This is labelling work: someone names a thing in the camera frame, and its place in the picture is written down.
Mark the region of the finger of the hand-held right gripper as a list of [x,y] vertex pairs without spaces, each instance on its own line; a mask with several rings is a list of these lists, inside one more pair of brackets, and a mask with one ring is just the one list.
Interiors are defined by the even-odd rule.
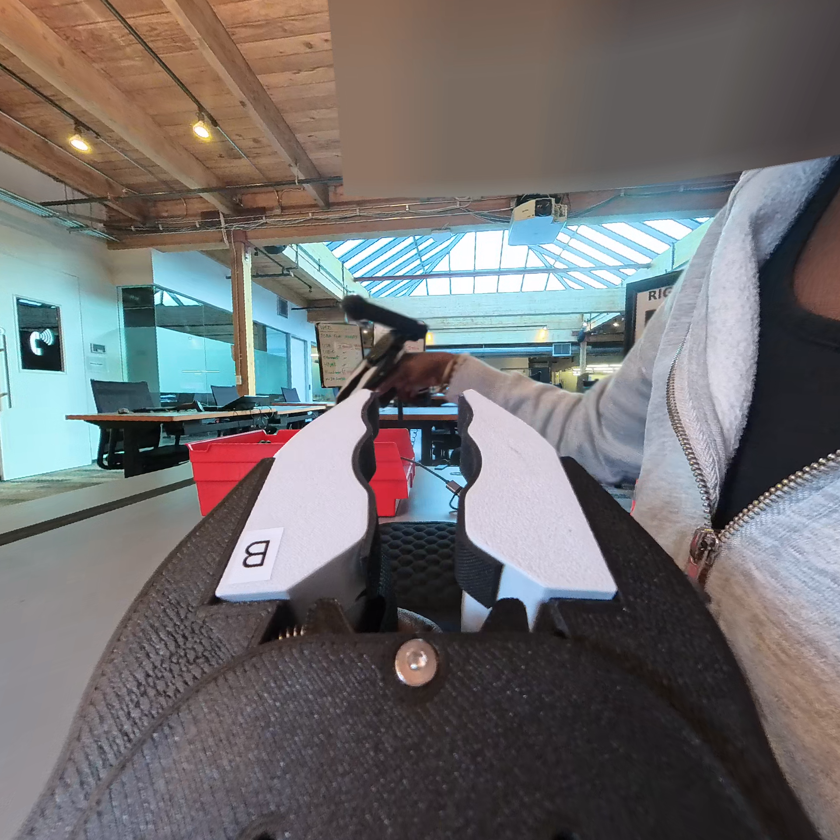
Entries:
[[336,395],[336,402],[343,402],[360,389],[370,388],[371,379],[375,379],[378,373],[379,368],[377,366],[358,366],[339,390]]

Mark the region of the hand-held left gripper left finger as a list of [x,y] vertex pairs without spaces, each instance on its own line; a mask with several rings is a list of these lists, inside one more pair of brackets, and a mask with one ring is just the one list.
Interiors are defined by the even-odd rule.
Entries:
[[358,390],[299,431],[273,464],[217,585],[227,602],[332,598],[360,607],[377,521],[375,394]]

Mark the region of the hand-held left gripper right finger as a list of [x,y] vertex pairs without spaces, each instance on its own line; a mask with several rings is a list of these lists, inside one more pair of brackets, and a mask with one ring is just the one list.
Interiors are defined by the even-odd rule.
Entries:
[[534,628],[552,599],[611,601],[616,583],[555,449],[474,390],[458,400],[460,469],[455,574],[460,628],[518,599]]

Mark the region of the person's right forearm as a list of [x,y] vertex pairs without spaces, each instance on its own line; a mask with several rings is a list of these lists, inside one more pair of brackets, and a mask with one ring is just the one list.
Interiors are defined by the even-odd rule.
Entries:
[[448,395],[474,390],[539,433],[605,484],[636,480],[643,470],[647,414],[658,342],[642,341],[613,376],[585,394],[505,374],[458,357]]

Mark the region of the person's right hand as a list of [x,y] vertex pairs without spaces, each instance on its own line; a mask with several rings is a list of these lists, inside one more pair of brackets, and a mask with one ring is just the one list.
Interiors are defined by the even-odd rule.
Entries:
[[423,392],[443,394],[460,362],[461,356],[455,353],[409,353],[402,357],[395,368],[389,387],[404,401]]

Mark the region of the white whiteboard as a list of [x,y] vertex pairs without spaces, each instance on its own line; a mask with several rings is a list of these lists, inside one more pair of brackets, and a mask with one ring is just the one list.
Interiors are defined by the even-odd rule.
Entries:
[[322,387],[341,388],[363,362],[361,328],[346,322],[318,322],[315,327]]

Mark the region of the wooden office desk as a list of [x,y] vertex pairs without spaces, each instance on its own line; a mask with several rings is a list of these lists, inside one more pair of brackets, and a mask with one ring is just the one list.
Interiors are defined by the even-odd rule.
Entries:
[[97,463],[103,469],[123,470],[130,478],[188,460],[183,436],[233,434],[252,429],[271,432],[288,420],[302,420],[331,407],[330,402],[283,403],[255,406],[243,411],[128,412],[68,415],[101,429]]

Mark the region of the white ceiling projector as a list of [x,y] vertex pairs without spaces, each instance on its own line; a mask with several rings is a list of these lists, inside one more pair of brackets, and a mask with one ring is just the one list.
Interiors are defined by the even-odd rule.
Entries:
[[569,209],[569,204],[556,196],[519,196],[511,212],[509,246],[551,244],[563,230]]

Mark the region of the black office chair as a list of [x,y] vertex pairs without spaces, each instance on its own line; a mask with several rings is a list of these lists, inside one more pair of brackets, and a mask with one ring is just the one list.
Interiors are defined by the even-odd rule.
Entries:
[[[145,381],[90,380],[98,413],[131,413],[154,407]],[[161,422],[129,423],[126,427],[99,425],[97,464],[102,469],[122,468],[125,477],[163,469],[169,456],[161,451]]]

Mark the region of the black framed poster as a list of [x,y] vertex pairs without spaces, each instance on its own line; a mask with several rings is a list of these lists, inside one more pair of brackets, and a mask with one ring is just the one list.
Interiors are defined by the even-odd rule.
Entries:
[[681,269],[676,269],[659,276],[630,280],[625,284],[625,355],[638,341],[654,312],[663,304],[682,273]]

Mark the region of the black undershirt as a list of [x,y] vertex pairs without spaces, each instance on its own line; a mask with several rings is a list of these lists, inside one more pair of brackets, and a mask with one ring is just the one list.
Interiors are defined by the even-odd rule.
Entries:
[[795,265],[838,187],[835,161],[759,272],[752,400],[721,489],[716,529],[788,475],[838,450],[838,321],[804,309],[794,291]]

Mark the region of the black phone sign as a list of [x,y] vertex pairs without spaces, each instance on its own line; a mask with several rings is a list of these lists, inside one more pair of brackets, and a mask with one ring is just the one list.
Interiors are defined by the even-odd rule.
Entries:
[[60,307],[24,297],[15,303],[21,369],[64,372]]

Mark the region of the wooden support post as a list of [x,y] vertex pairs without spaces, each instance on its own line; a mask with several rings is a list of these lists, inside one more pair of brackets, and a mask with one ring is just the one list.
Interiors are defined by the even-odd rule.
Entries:
[[234,319],[234,367],[238,393],[256,393],[255,331],[251,247],[247,234],[235,230],[230,242],[231,289]]

